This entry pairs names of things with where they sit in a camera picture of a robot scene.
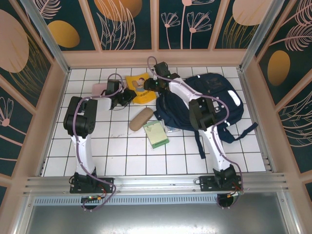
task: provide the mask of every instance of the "line-drawn flower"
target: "line-drawn flower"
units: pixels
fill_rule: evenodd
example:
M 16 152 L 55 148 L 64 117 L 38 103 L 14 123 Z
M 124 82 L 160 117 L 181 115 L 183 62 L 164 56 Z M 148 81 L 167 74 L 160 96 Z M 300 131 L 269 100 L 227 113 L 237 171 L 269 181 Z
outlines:
M 171 49 L 171 46 L 169 43 L 168 28 L 179 26 L 181 24 L 181 22 L 178 20 L 179 18 L 176 15 L 176 12 L 175 13 L 168 13 L 168 15 L 166 13 L 162 13 L 161 19 L 162 19 L 162 22 L 164 23 L 164 25 L 166 27 L 167 42 L 168 42 L 169 49 Z
M 182 0 L 183 6 L 183 12 L 182 12 L 182 26 L 181 26 L 181 38 L 180 38 L 180 43 L 181 43 L 181 49 L 183 49 L 183 25 L 184 25 L 184 15 L 185 15 L 185 8 L 187 6 L 191 5 L 204 5 L 204 4 L 209 4 L 214 2 L 215 0 Z
M 210 18 L 209 18 L 209 13 L 198 13 L 195 18 L 194 18 L 194 12 L 188 13 L 186 18 L 187 18 L 187 24 L 189 25 L 190 28 L 190 49 L 192 48 L 192 35 L 193 33 L 197 32 L 204 32 L 211 30 L 211 24 L 209 23 Z
M 12 116 L 12 112 L 13 112 L 13 106 L 14 106 L 14 102 L 13 100 L 11 100 L 10 98 L 8 98 L 7 102 L 5 102 L 4 97 L 0 97 L 0 126 L 2 127 L 10 127 L 13 130 L 22 133 L 24 135 L 26 135 L 26 133 L 16 129 L 15 127 L 10 125 L 10 118 Z M 9 139 L 5 136 L 0 135 L 0 138 L 7 140 L 11 143 L 14 143 L 16 145 L 22 146 L 23 144 L 14 141 L 12 139 Z

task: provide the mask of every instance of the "green notebook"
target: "green notebook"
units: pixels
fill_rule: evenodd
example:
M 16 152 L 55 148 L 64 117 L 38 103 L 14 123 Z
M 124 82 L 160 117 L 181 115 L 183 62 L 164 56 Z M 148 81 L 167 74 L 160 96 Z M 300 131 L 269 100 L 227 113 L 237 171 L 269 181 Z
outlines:
M 153 149 L 169 142 L 169 139 L 167 138 L 165 131 L 158 120 L 147 123 L 143 127 Z

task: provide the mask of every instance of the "orange circle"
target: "orange circle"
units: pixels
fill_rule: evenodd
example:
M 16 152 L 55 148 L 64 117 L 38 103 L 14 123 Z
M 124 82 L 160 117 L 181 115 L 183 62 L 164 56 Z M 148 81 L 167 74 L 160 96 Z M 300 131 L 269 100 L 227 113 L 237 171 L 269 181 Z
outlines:
M 128 17 L 127 9 L 130 11 L 132 17 L 136 17 L 142 9 L 142 0 L 94 0 L 98 10 L 110 20 L 125 21 Z

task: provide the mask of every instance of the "white tile floor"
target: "white tile floor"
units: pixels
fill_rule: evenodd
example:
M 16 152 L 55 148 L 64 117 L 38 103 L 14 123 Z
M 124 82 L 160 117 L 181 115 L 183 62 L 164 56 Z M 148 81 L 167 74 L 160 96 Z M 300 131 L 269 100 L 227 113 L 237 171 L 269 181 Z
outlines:
M 42 176 L 71 176 L 75 172 L 74 147 L 62 124 L 71 97 L 89 96 L 93 84 L 107 82 L 107 77 L 111 73 L 117 72 L 125 77 L 127 75 L 139 75 L 146 71 L 146 68 L 75 69 L 71 71 Z M 230 126 L 229 131 L 238 137 L 243 130 L 251 125 L 251 117 L 235 67 L 171 67 L 170 71 L 172 73 L 178 72 L 182 78 L 207 72 L 224 75 L 237 90 L 245 104 L 242 120 Z M 212 156 L 209 155 L 207 147 L 204 145 L 207 158 L 200 158 L 193 132 L 170 133 L 168 134 L 170 141 L 168 144 L 153 149 L 143 128 L 137 132 L 131 131 L 128 128 L 129 121 L 145 107 L 155 110 L 155 101 L 145 105 L 131 104 L 130 107 L 120 111 L 97 113 L 96 128 L 92 133 L 92 153 L 98 176 L 177 175 L 213 172 Z M 257 142 L 256 131 L 252 131 L 245 138 L 232 144 L 224 142 L 223 147 L 227 157 L 237 162 L 243 172 L 266 171 Z

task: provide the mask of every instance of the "purple cable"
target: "purple cable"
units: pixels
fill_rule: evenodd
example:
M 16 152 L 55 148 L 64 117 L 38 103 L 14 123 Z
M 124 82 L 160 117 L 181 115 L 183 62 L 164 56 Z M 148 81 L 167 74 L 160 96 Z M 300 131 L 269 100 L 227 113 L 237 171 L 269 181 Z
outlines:
M 116 92 L 114 92 L 113 94 L 110 94 L 110 95 L 100 95 L 100 96 L 91 96 L 91 97 L 84 97 L 84 98 L 82 98 L 82 99 L 80 100 L 80 102 L 78 103 L 78 105 L 77 105 L 77 107 L 76 107 L 76 110 L 75 110 L 75 113 L 74 113 L 73 132 L 74 132 L 74 136 L 75 136 L 76 142 L 77 142 L 77 143 L 76 143 L 77 160 L 78 160 L 78 162 L 79 162 L 81 168 L 84 170 L 84 172 L 85 172 L 89 177 L 91 177 L 91 178 L 93 178 L 93 179 L 95 179 L 95 180 L 97 180 L 97 181 L 99 181 L 99 182 L 108 184 L 108 185 L 110 185 L 110 187 L 113 187 L 112 194 L 111 194 L 107 199 L 105 199 L 105 201 L 104 201 L 101 205 L 96 206 L 94 209 L 91 209 L 91 210 L 86 209 L 86 208 L 85 208 L 85 203 L 87 202 L 87 200 L 84 201 L 84 203 L 82 204 L 82 207 L 83 207 L 84 211 L 89 211 L 89 212 L 96 211 L 96 210 L 98 210 L 99 208 L 101 208 L 102 206 L 104 206 L 104 205 L 109 201 L 109 199 L 111 199 L 111 197 L 115 194 L 117 188 L 116 188 L 116 185 L 115 185 L 115 184 L 110 183 L 110 182 L 107 182 L 107 181 L 105 181 L 105 180 L 101 180 L 101 179 L 99 179 L 99 178 L 93 176 L 93 175 L 90 174 L 90 173 L 87 171 L 87 169 L 85 169 L 85 167 L 83 166 L 83 163 L 81 162 L 81 159 L 80 159 L 80 156 L 79 156 L 79 141 L 78 141 L 78 136 L 77 136 L 77 133 L 76 133 L 76 119 L 77 119 L 77 115 L 78 115 L 78 110 L 79 110 L 79 108 L 80 108 L 82 102 L 85 101 L 86 99 L 109 98 L 109 97 L 112 97 L 112 96 L 114 96 L 115 94 L 117 94 L 117 93 L 119 93 L 120 91 L 123 90 L 123 79 L 122 79 L 121 75 L 119 75 L 119 74 L 117 74 L 117 73 L 113 73 L 113 74 L 110 74 L 109 77 L 108 77 L 107 79 L 109 79 L 112 75 L 118 75 L 118 76 L 120 77 L 120 79 L 121 79 L 121 87 L 120 87 Z
M 223 101 L 221 101 L 220 99 L 217 99 L 217 98 L 215 98 L 215 97 L 212 97 L 212 96 L 203 95 L 203 94 L 199 94 L 199 93 L 197 93 L 197 92 L 194 92 L 188 85 L 185 85 L 184 83 L 181 83 L 181 82 L 176 81 L 176 80 L 174 80 L 174 79 L 168 79 L 168 78 L 161 77 L 161 76 L 157 75 L 157 74 L 154 72 L 154 70 L 151 68 L 151 66 L 150 66 L 150 63 L 149 63 L 149 60 L 150 60 L 150 59 L 154 59 L 155 62 L 156 62 L 156 64 L 157 64 L 157 59 L 156 59 L 154 56 L 149 56 L 149 57 L 147 58 L 147 66 L 148 66 L 148 68 L 150 69 L 150 71 L 153 73 L 154 76 L 156 76 L 156 77 L 158 77 L 158 78 L 160 78 L 160 79 L 166 80 L 166 81 L 168 81 L 168 82 L 178 83 L 178 84 L 182 85 L 184 88 L 186 88 L 187 90 L 189 90 L 192 94 L 194 94 L 194 95 L 196 95 L 196 96 L 199 96 L 199 97 L 202 97 L 202 98 L 210 98 L 210 99 L 212 99 L 212 100 L 215 100 L 215 101 L 221 103 L 221 105 L 223 105 L 223 106 L 225 107 L 225 109 L 226 109 L 226 116 L 225 116 L 225 118 L 224 118 L 223 120 L 221 120 L 220 122 L 216 123 L 216 124 L 213 126 L 213 128 L 212 128 L 212 133 L 214 132 L 215 127 L 216 127 L 217 125 L 219 125 L 219 124 L 225 122 L 225 121 L 228 119 L 229 114 L 230 114 L 230 110 L 229 110 L 229 107 L 228 107 Z M 218 145 L 218 143 L 217 143 L 217 141 L 216 141 L 216 139 L 215 139 L 215 135 L 214 135 L 214 134 L 212 134 L 212 135 L 213 135 L 214 143 L 215 143 L 215 145 L 216 145 L 216 147 L 217 147 L 217 149 L 218 149 L 220 155 L 221 155 L 225 160 L 227 160 L 229 163 L 232 163 L 232 164 L 234 164 L 234 165 L 236 165 L 236 166 L 238 167 L 239 174 L 240 174 L 240 178 L 241 178 L 241 182 L 242 182 L 242 183 L 241 183 L 241 188 L 242 188 L 242 190 L 243 190 L 243 176 L 242 176 L 242 171 L 241 171 L 239 165 L 238 165 L 236 162 L 233 162 L 233 161 L 229 160 L 228 158 L 226 158 L 226 157 L 224 156 L 224 154 L 222 153 L 222 151 L 221 151 L 221 149 L 219 148 L 219 145 Z

